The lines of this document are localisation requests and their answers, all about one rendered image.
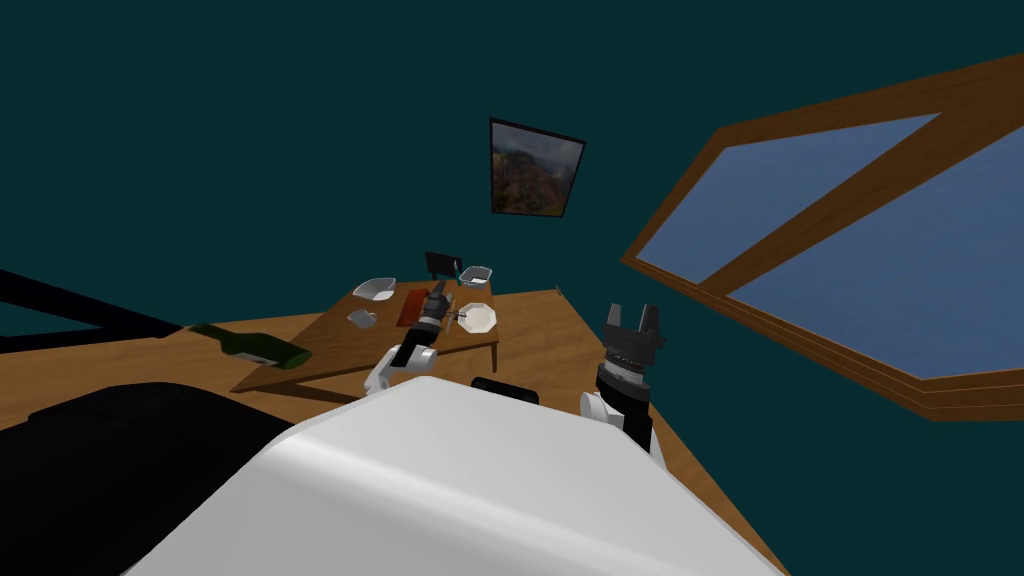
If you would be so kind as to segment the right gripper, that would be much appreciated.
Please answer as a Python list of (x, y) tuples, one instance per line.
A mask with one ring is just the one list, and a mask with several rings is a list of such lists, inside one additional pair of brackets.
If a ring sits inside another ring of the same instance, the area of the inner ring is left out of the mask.
[(638, 331), (622, 327), (622, 308), (611, 303), (607, 324), (603, 328), (603, 344), (606, 360), (627, 370), (645, 370), (655, 364), (657, 351), (665, 344), (660, 337), (660, 311), (652, 304), (645, 304), (641, 314)]

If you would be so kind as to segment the white octagonal plate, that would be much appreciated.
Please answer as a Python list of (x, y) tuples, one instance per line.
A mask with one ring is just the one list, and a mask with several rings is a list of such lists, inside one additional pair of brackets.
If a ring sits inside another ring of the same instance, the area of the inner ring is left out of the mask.
[(456, 315), (459, 326), (470, 334), (486, 334), (497, 325), (495, 310), (481, 302), (469, 303)]

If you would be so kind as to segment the brown wooden table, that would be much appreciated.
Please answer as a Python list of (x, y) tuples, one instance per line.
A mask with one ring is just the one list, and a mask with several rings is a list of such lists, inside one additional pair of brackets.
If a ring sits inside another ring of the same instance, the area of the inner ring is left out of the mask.
[[(453, 307), (458, 313), (470, 303), (484, 303), (495, 308), (490, 286), (473, 289), (454, 286), (454, 280), (446, 279), (444, 294), (454, 295)], [(438, 281), (413, 281), (396, 284), (394, 294), (386, 300), (373, 301), (353, 294), (344, 296), (328, 312), (314, 320), (291, 343), (312, 353), (312, 357), (292, 370), (260, 367), (239, 382), (231, 393), (249, 390), (279, 392), (284, 394), (288, 386), (304, 384), (313, 380), (361, 372), (373, 368), (391, 346), (399, 344), (408, 328), (397, 323), (408, 293), (418, 289), (433, 289)], [(360, 308), (377, 315), (376, 323), (361, 329), (348, 316)], [(439, 355), (490, 346), (492, 371), (497, 371), (498, 329), (495, 324), (487, 333), (468, 333), (457, 322), (447, 332), (446, 320), (442, 323), (441, 334), (435, 342)]]

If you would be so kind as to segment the framed landscape picture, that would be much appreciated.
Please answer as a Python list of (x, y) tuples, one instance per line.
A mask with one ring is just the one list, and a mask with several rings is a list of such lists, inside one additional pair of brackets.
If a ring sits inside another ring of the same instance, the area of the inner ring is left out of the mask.
[(562, 218), (587, 141), (492, 117), (490, 211)]

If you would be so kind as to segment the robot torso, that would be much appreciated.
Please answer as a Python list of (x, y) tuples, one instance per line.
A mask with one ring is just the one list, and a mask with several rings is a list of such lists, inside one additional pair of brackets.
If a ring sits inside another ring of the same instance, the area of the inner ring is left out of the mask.
[(267, 444), (124, 576), (782, 576), (621, 429), (421, 376)]

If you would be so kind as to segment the dark green bottle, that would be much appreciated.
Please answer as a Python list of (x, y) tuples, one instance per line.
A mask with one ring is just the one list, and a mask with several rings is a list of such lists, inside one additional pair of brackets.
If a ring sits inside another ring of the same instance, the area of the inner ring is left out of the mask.
[(217, 341), (226, 356), (280, 370), (297, 368), (312, 357), (310, 351), (266, 333), (233, 332), (209, 323), (196, 324), (188, 330)]

